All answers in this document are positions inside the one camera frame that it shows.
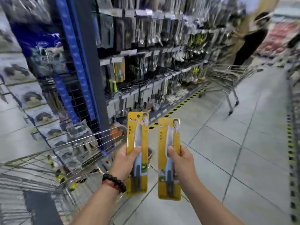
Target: hazard tape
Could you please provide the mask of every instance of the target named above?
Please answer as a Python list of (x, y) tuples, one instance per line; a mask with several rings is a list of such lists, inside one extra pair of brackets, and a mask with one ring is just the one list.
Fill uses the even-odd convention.
[[(172, 113), (174, 113), (176, 110), (178, 110), (180, 107), (185, 105), (188, 101), (190, 101), (192, 98), (197, 96), (199, 93), (206, 90), (206, 88), (210, 85), (210, 83), (206, 84), (204, 87), (202, 87), (199, 91), (192, 94), (189, 98), (187, 98), (185, 101), (183, 101), (181, 104), (179, 104), (177, 107), (175, 107), (173, 110), (171, 110), (169, 113), (165, 114), (165, 118), (169, 117)], [(149, 131), (154, 129), (158, 125), (158, 122), (154, 123), (152, 126), (149, 127)]]
[(293, 127), (291, 125), (291, 116), (287, 115), (287, 151), (289, 155), (290, 175), (289, 175), (289, 188), (290, 188), (290, 209), (291, 209), (291, 221), (293, 224), (300, 224), (300, 200), (298, 191), (297, 180), (297, 160), (296, 149), (293, 143)]

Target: black beaded bracelet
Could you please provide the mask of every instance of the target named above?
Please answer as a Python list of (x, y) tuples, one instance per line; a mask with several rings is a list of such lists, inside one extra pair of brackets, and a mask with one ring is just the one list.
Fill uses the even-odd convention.
[(102, 177), (102, 181), (105, 180), (109, 180), (113, 183), (114, 186), (118, 186), (119, 190), (121, 191), (121, 193), (125, 193), (126, 192), (126, 185), (119, 179), (117, 179), (116, 177), (110, 175), (110, 174), (104, 174)]

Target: product box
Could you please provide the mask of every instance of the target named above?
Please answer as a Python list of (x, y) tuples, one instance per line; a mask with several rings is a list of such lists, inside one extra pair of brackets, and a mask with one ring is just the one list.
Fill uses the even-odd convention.
[(145, 112), (129, 112), (127, 121), (127, 154), (137, 146), (142, 152), (136, 158), (126, 181), (127, 194), (146, 193), (148, 187), (148, 132), (149, 115)]
[(167, 156), (168, 146), (172, 146), (180, 154), (180, 120), (163, 117), (158, 124), (158, 198), (180, 201), (179, 180), (174, 172), (173, 160)]

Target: metal shopping cart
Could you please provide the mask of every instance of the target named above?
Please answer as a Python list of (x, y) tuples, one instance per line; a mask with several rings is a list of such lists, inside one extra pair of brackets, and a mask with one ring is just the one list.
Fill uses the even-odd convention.
[(237, 65), (223, 65), (223, 64), (213, 64), (207, 66), (205, 72), (205, 79), (209, 82), (216, 83), (216, 86), (210, 87), (199, 94), (199, 98), (208, 92), (213, 91), (224, 91), (226, 94), (226, 99), (230, 108), (229, 114), (233, 113), (233, 107), (231, 105), (229, 94), (232, 91), (236, 99), (235, 106), (239, 104), (238, 96), (235, 92), (235, 87), (245, 78), (250, 77), (254, 74), (254, 69), (248, 66), (237, 66)]
[[(98, 150), (80, 168), (54, 167), (52, 155), (66, 146), (88, 146), (84, 145), (91, 143), (87, 139), (97, 141)], [(116, 127), (0, 164), (0, 224), (69, 224), (101, 185), (106, 172), (101, 168), (101, 160), (106, 159), (101, 150), (112, 156), (125, 141), (126, 129)], [(114, 215), (126, 198), (120, 195)]]

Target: left hand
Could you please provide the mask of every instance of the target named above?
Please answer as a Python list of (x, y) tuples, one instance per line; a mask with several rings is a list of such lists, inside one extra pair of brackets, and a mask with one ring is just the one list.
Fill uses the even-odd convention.
[(139, 153), (142, 151), (141, 146), (137, 146), (127, 155), (126, 144), (124, 144), (115, 154), (115, 159), (109, 174), (120, 179), (122, 182), (127, 178), (132, 170), (133, 163)]

